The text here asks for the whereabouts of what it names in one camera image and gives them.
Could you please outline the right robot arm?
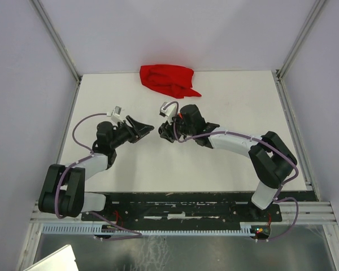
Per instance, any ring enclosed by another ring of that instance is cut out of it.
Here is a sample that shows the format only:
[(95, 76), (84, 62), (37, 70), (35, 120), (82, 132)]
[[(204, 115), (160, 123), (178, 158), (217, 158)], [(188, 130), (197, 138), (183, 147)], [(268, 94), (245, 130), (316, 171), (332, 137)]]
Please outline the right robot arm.
[(194, 140), (202, 147), (234, 152), (251, 160), (259, 178), (248, 206), (248, 214), (255, 221), (268, 215), (268, 207), (293, 180), (291, 174), (299, 174), (295, 156), (275, 132), (248, 135), (226, 130), (206, 122), (195, 104), (180, 107), (177, 102), (165, 102), (159, 114), (167, 119), (158, 129), (161, 138), (171, 143)]

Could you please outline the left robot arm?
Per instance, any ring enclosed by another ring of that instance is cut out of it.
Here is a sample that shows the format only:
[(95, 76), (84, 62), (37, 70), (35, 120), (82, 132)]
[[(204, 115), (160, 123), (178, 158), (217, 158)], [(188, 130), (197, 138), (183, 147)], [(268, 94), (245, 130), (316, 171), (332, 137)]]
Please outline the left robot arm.
[(152, 125), (140, 123), (130, 116), (117, 124), (99, 123), (88, 156), (69, 165), (49, 166), (38, 200), (39, 211), (55, 214), (59, 219), (94, 211), (101, 220), (110, 219), (114, 213), (113, 205), (106, 202), (103, 194), (86, 192), (85, 181), (113, 166), (116, 148), (126, 142), (136, 143), (153, 130)]

